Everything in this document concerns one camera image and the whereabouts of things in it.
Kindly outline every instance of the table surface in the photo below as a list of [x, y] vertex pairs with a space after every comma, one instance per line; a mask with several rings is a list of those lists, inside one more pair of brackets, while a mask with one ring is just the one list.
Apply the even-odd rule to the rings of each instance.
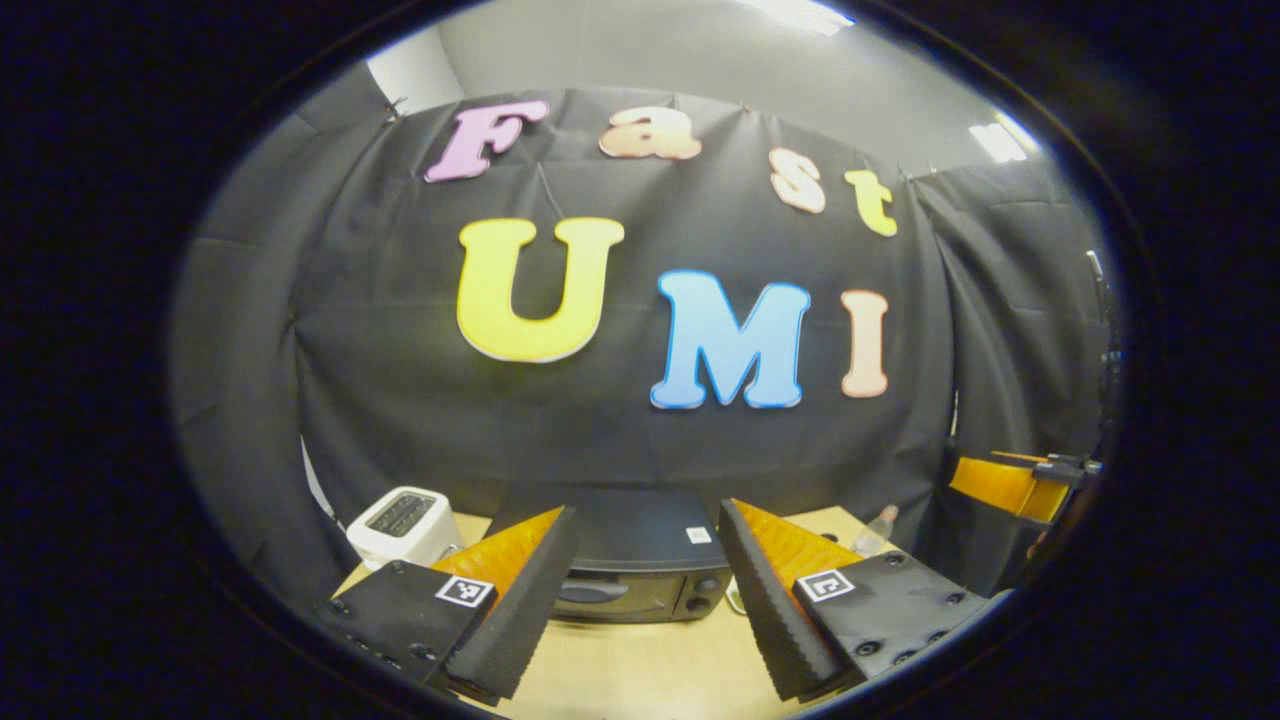
[[[490, 521], [453, 515], [467, 546], [484, 537]], [[846, 547], [863, 529], [841, 507], [786, 519], [832, 533]], [[888, 550], [897, 548], [888, 544], [881, 552]], [[369, 574], [357, 566], [334, 594]], [[462, 700], [512, 720], [774, 720], [827, 697], [780, 701], [746, 616], [722, 600], [709, 615], [689, 623], [550, 620], [512, 700], [499, 701], [497, 708]]]

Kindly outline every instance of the letter u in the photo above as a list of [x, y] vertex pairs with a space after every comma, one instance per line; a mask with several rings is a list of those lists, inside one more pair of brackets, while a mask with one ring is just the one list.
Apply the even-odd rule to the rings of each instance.
[[568, 246], [564, 295], [550, 318], [529, 320], [511, 309], [520, 249], [538, 234], [515, 218], [462, 228], [466, 247], [458, 281], [458, 329], [480, 352], [516, 363], [552, 363], [582, 348], [600, 324], [609, 247], [622, 242], [622, 224], [607, 218], [566, 218], [556, 237]]

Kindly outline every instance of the white sticker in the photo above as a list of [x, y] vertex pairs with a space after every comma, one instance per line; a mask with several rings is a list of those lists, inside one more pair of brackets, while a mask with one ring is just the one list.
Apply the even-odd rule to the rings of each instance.
[[822, 602], [854, 589], [854, 583], [850, 583], [838, 570], [823, 570], [800, 578], [800, 587], [804, 588], [810, 600]]
[[435, 593], [435, 597], [463, 607], [475, 607], [480, 605], [484, 596], [489, 594], [490, 589], [493, 589], [493, 583], [471, 580], [468, 578], [453, 575], [449, 578], [449, 582], [444, 583], [444, 587]]

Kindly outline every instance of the oven door handle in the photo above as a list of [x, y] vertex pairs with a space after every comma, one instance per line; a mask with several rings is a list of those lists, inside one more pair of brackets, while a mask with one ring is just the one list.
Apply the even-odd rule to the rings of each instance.
[[600, 602], [613, 602], [627, 594], [627, 585], [622, 583], [590, 583], [582, 580], [564, 580], [561, 584], [559, 598], [566, 602], [581, 605], [596, 605]]

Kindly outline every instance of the letter m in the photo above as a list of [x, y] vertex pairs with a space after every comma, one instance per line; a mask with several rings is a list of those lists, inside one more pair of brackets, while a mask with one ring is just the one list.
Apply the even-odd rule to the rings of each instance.
[[809, 309], [804, 288], [769, 283], [742, 327], [724, 288], [709, 273], [663, 273], [658, 291], [671, 301], [671, 345], [667, 377], [649, 393], [654, 406], [675, 410], [703, 404], [707, 389], [698, 384], [699, 357], [707, 363], [721, 405], [733, 402], [753, 365], [755, 379], [742, 393], [748, 405], [791, 407], [800, 402], [796, 357], [800, 320]]

